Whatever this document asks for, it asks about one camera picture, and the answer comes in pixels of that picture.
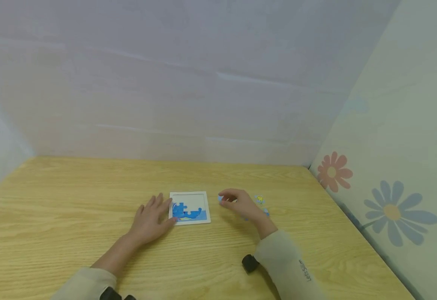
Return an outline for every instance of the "wrist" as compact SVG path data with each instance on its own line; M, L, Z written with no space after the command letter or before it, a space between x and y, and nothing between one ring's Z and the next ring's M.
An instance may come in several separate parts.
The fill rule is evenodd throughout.
M142 239L137 238L134 234L127 232L126 234L120 237L120 240L126 244L127 247L133 248L134 250L138 250L145 243L143 243Z
M275 231L278 231L278 227L276 227L276 225L268 217L260 218L260 220L254 222L254 225L261 240L265 239Z

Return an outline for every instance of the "beige sleeve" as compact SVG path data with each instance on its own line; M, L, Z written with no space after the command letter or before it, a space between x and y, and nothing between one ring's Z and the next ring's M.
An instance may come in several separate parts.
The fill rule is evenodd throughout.
M282 300L326 299L284 231L276 231L261 240L254 257L272 278Z
M115 288L117 278L103 269L82 268L54 294L51 300L99 300L107 287Z

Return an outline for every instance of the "wood grain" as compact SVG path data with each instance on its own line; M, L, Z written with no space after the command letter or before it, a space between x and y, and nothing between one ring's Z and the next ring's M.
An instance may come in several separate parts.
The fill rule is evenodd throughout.
M175 227L119 281L140 300L275 299L241 259L258 237L219 207L228 187L263 195L330 299L412 299L304 167L36 157L0 184L0 300L48 299L128 230L151 195L205 190L212 223Z

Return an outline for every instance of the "flower decal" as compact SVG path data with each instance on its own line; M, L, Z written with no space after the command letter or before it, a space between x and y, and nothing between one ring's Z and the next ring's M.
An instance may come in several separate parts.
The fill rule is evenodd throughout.
M403 183L395 181L393 187L386 181L380 182L380 191L373 189L371 192L376 203L365 200L364 204L373 209L365 214L367 219L375 219L372 228L376 233L380 233L385 224L388 224L388 238L393 246L403 246L402 234L405 235L415 245L423 243L423 233L428 230L419 224L432 225L437 224L437 216L424 210L409 210L417 206L422 201L422 195L413 193L404 201L398 204L403 194Z
M345 189L350 188L350 183L346 182L345 179L351 178L353 172L344 168L345 164L347 164L347 157L345 155L338 157L335 151L333 151L331 158L329 155L325 155L322 165L319 165L317 169L317 179L324 189L329 186L332 192L337 193L338 183L345 187Z

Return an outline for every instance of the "blue flower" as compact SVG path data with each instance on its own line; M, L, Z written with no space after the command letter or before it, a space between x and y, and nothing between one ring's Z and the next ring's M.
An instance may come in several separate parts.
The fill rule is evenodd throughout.
M417 223L432 225L437 224L437 216L424 210L408 210L418 205L422 201L422 195L413 193L404 201L398 204L398 200L403 194L403 183L395 181L392 189L388 182L380 182L380 190L371 190L378 205L370 200L365 200L364 204L373 211L367 212L367 219L376 219L372 228L376 233L380 233L385 224L388 224L388 238L393 246L403 246L402 236L398 229L411 240L415 245L423 243L423 233L428 230Z

